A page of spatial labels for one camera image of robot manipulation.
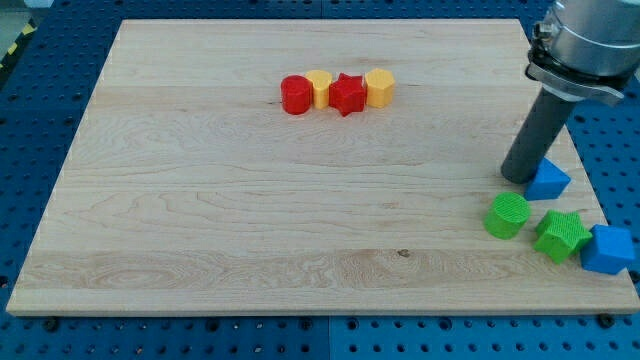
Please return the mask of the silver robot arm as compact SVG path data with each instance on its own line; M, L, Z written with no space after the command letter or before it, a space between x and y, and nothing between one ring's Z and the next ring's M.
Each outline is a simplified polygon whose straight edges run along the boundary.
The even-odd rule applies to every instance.
M638 0L556 0L532 30L526 75L566 101L614 106L639 66Z

